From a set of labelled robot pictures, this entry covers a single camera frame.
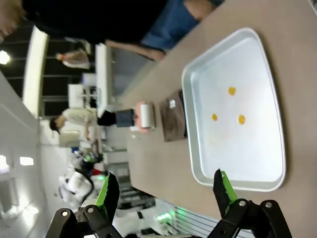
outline baking tray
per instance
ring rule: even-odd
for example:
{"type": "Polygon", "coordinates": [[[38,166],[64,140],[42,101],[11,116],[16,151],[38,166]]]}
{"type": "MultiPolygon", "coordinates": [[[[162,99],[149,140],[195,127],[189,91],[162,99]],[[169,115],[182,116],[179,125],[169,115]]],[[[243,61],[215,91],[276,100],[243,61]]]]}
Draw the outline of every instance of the baking tray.
{"type": "Polygon", "coordinates": [[[253,29],[232,33],[189,63],[182,88],[192,172],[199,183],[212,186],[220,168],[234,189],[281,186],[286,171],[281,117],[253,29]]]}

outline person in white shirt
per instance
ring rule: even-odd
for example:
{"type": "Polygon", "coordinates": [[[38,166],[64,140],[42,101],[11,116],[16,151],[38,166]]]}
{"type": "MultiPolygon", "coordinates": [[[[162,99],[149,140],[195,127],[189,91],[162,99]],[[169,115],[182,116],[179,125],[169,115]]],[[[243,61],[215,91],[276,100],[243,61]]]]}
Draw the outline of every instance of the person in white shirt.
{"type": "Polygon", "coordinates": [[[105,111],[101,118],[97,117],[96,109],[86,108],[69,108],[66,109],[60,116],[51,119],[50,128],[59,133],[59,130],[68,121],[73,124],[82,125],[85,127],[85,137],[89,139],[89,127],[95,125],[111,126],[116,123],[115,113],[105,111]]]}

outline brown table surface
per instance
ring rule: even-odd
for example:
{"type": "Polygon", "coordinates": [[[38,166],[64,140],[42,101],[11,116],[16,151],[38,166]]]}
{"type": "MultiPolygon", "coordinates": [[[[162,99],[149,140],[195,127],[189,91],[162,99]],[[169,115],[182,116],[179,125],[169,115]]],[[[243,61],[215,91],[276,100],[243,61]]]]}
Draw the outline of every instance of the brown table surface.
{"type": "Polygon", "coordinates": [[[139,101],[155,106],[155,131],[127,132],[132,185],[177,206],[220,217],[212,188],[200,185],[192,175],[188,140],[164,143],[158,104],[181,88],[187,63],[243,27],[259,34],[275,79],[285,131],[287,176],[274,192],[237,194],[257,203],[276,200],[294,237],[315,237],[317,16],[308,0],[228,0],[119,99],[123,108],[134,107],[139,101]]]}

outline bolt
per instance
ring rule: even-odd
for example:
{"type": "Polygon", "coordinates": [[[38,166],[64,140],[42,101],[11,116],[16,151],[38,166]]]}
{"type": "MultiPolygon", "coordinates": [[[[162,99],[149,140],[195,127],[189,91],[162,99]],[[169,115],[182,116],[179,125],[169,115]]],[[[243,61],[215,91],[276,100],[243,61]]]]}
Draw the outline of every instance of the bolt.
{"type": "Polygon", "coordinates": [[[265,204],[265,206],[266,206],[267,208],[271,208],[271,207],[272,207],[272,203],[267,202],[267,203],[265,204]]]}
{"type": "Polygon", "coordinates": [[[240,201],[240,202],[239,202],[239,206],[244,207],[245,205],[246,205],[246,202],[245,202],[245,201],[240,201]]]}

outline white shirt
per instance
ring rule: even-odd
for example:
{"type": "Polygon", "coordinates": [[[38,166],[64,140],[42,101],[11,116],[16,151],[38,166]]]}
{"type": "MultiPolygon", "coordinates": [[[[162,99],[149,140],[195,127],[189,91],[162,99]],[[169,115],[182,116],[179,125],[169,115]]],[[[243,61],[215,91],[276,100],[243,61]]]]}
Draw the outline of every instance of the white shirt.
{"type": "Polygon", "coordinates": [[[69,108],[66,109],[62,115],[68,122],[73,124],[85,125],[88,123],[89,126],[97,125],[96,109],[69,108]]]}

